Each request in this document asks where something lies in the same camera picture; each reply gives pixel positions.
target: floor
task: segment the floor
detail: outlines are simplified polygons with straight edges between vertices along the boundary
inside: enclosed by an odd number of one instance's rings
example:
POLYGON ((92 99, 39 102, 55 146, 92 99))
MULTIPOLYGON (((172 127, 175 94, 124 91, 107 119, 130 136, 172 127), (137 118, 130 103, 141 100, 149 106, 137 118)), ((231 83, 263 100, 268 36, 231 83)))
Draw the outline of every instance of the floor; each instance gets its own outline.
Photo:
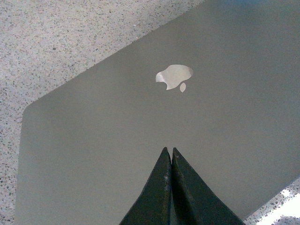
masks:
MULTIPOLYGON (((14 222, 24 109, 202 1, 0 1, 0 225, 14 222)), ((245 223, 300 224, 299 187, 300 178, 245 223)))

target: silver laptop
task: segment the silver laptop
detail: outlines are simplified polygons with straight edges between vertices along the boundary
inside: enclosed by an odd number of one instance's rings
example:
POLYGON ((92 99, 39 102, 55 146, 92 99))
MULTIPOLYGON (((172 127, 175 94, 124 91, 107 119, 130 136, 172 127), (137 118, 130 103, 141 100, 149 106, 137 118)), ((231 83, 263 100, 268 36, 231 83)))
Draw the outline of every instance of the silver laptop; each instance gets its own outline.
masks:
POLYGON ((118 224, 164 147, 257 210, 300 176, 299 10, 207 0, 31 104, 16 224, 118 224))

